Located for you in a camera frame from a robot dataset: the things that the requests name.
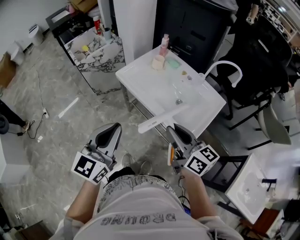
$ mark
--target gray chair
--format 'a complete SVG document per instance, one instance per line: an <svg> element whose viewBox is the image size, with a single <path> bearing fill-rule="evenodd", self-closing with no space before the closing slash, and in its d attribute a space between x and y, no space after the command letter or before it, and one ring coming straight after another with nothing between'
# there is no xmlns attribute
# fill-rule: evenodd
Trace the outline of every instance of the gray chair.
<svg viewBox="0 0 300 240"><path fill-rule="evenodd" d="M262 107L264 104L266 104L266 102L267 101L262 101L259 104L259 107ZM291 138L289 136L290 127L284 126L277 119L276 113L274 112L272 105L269 105L268 107L264 108L261 112L259 112L257 115L257 120L261 128L256 128L255 130L262 131L269 140L256 146L250 147L248 148L248 150L261 147L270 142L285 145L292 144Z"/></svg>

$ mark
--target cardboard box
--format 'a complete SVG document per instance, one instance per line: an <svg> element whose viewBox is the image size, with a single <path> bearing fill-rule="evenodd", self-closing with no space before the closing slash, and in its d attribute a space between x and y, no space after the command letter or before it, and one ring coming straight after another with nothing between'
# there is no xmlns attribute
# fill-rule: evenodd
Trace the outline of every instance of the cardboard box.
<svg viewBox="0 0 300 240"><path fill-rule="evenodd" d="M15 76L16 65L10 60L10 55L6 52L0 61L0 85L7 87Z"/></svg>
<svg viewBox="0 0 300 240"><path fill-rule="evenodd" d="M87 13L98 4L98 0L71 0L71 2L75 9L84 13Z"/></svg>

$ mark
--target white power socket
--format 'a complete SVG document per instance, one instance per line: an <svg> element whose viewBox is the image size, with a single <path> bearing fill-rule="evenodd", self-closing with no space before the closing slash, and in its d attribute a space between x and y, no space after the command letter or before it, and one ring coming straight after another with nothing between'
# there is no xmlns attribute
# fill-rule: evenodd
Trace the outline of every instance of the white power socket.
<svg viewBox="0 0 300 240"><path fill-rule="evenodd" d="M43 108L43 112L45 113L45 117L49 118L49 114L48 114L48 112L47 112L47 110L45 108Z"/></svg>

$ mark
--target person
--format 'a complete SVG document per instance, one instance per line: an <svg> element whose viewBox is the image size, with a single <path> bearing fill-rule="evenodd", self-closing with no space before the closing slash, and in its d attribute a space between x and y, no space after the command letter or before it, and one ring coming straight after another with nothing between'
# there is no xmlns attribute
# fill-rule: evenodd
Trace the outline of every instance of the person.
<svg viewBox="0 0 300 240"><path fill-rule="evenodd" d="M19 125L22 132L25 133L30 126L30 121L23 121L17 114L15 114L4 102L0 100L0 114L2 114L10 124Z"/></svg>
<svg viewBox="0 0 300 240"><path fill-rule="evenodd" d="M258 14L258 9L261 4L261 0L237 0L239 9L236 13L236 21L230 28L228 34L235 34L243 31L243 28L247 27L246 21L254 23L254 19Z"/></svg>
<svg viewBox="0 0 300 240"><path fill-rule="evenodd" d="M182 169L191 216L170 185L149 176L143 164L135 175L132 158L126 154L123 169L108 179L100 199L98 214L93 216L99 185L85 181L67 211L62 224L50 240L242 240L227 226L210 202L200 177Z"/></svg>

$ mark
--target beige cup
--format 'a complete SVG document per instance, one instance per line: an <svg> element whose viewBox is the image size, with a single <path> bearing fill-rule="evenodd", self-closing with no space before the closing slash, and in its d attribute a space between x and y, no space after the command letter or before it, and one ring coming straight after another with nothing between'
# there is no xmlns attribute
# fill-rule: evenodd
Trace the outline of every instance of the beige cup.
<svg viewBox="0 0 300 240"><path fill-rule="evenodd" d="M152 60L152 67L155 70L164 69L165 58L161 55L156 55Z"/></svg>

